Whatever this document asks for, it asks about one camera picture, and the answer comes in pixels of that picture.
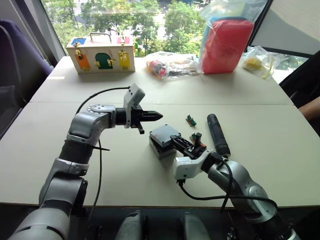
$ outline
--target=green door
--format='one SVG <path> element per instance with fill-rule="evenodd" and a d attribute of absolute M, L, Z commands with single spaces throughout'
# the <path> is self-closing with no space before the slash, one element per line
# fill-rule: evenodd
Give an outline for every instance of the green door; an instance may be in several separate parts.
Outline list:
<path fill-rule="evenodd" d="M 96 63 L 98 62 L 96 65 L 99 69 L 113 69 L 111 58 L 106 53 L 97 53 L 95 55 L 95 61 Z"/>

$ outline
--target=clear plastic bag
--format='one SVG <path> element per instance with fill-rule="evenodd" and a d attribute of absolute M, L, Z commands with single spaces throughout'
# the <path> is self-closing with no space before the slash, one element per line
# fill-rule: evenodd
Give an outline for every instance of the clear plastic bag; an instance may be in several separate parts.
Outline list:
<path fill-rule="evenodd" d="M 267 0 L 217 0 L 199 11 L 206 20 L 200 51 L 204 74 L 232 72 Z"/>
<path fill-rule="evenodd" d="M 201 73 L 195 54 L 157 51 L 145 56 L 146 69 L 160 79 Z"/>
<path fill-rule="evenodd" d="M 241 66 L 262 79 L 270 79 L 275 68 L 286 60 L 283 54 L 266 51 L 261 46 L 248 46 L 241 58 Z"/>

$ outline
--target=red bag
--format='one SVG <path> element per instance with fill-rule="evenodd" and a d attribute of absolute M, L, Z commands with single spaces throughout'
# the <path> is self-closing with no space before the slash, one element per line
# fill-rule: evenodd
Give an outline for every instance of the red bag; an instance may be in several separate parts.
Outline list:
<path fill-rule="evenodd" d="M 245 50 L 253 28 L 254 24 L 243 18 L 214 21 L 200 60 L 204 74 L 231 73 Z"/>

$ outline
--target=metal handle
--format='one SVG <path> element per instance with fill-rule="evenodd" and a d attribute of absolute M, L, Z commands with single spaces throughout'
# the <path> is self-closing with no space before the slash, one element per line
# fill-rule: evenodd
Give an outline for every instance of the metal handle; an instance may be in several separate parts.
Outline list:
<path fill-rule="evenodd" d="M 108 35 L 108 36 L 109 36 L 109 39 L 110 39 L 110 43 L 112 44 L 111 36 L 110 36 L 108 33 L 104 33 L 104 32 L 90 32 L 91 41 L 93 41 L 92 35 Z"/>

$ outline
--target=window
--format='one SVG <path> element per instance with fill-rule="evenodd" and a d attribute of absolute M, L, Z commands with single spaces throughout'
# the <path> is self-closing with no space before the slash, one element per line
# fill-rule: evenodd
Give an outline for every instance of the window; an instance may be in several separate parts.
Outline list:
<path fill-rule="evenodd" d="M 199 56 L 210 0 L 41 0 L 63 47 L 90 32 L 133 35 L 136 57 L 157 51 Z"/>

